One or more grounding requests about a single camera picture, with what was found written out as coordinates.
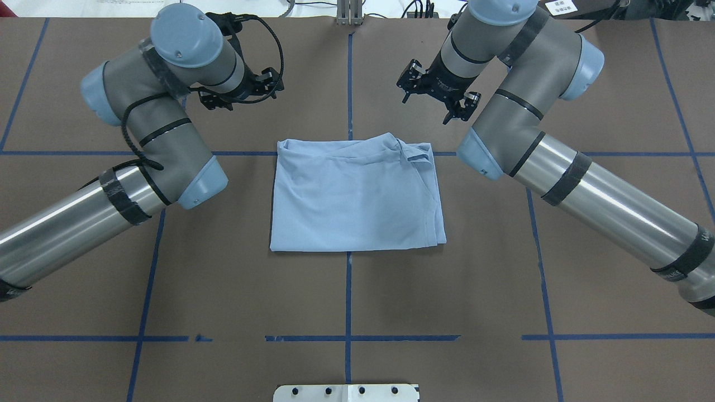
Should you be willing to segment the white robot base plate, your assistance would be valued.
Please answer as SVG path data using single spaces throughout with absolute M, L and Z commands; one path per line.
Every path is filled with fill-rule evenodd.
M 320 384 L 278 387 L 273 401 L 420 401 L 412 384 Z

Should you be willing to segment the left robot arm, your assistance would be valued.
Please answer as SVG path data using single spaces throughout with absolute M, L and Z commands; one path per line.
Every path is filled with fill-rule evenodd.
M 283 47 L 260 16 L 161 8 L 146 38 L 80 86 L 132 158 L 2 232 L 2 301 L 171 204 L 192 209 L 223 191 L 227 175 L 182 101 L 195 93 L 209 110 L 260 103 L 284 89 L 283 74 Z

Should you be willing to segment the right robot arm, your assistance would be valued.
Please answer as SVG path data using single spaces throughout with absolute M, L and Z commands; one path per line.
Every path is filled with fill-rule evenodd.
M 455 154 L 488 180 L 512 178 L 713 315 L 713 209 L 688 213 L 613 173 L 617 152 L 686 157 L 652 28 L 657 20 L 557 20 L 538 1 L 469 1 L 429 61 L 411 60 L 401 101 L 431 97 L 440 124 L 467 123 Z

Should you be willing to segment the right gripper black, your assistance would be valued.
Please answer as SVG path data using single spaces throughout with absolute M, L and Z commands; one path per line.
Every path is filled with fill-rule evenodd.
M 454 119 L 467 122 L 477 109 L 481 94 L 466 92 L 474 81 L 474 76 L 461 77 L 451 72 L 442 57 L 436 56 L 427 70 L 417 59 L 411 59 L 398 78 L 396 86 L 404 91 L 403 104 L 412 94 L 426 92 L 443 101 L 447 108 L 444 125 L 447 125 Z

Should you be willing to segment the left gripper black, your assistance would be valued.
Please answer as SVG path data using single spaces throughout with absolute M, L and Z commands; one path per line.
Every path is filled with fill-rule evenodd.
M 261 71 L 260 75 L 255 74 L 250 67 L 244 66 L 244 73 L 240 84 L 235 88 L 235 101 L 238 103 L 258 103 L 265 97 L 277 99 L 278 92 L 284 90 L 283 76 L 273 67 L 268 67 Z M 217 108 L 234 109 L 234 100 L 222 95 L 209 92 L 199 92 L 199 101 L 209 111 Z

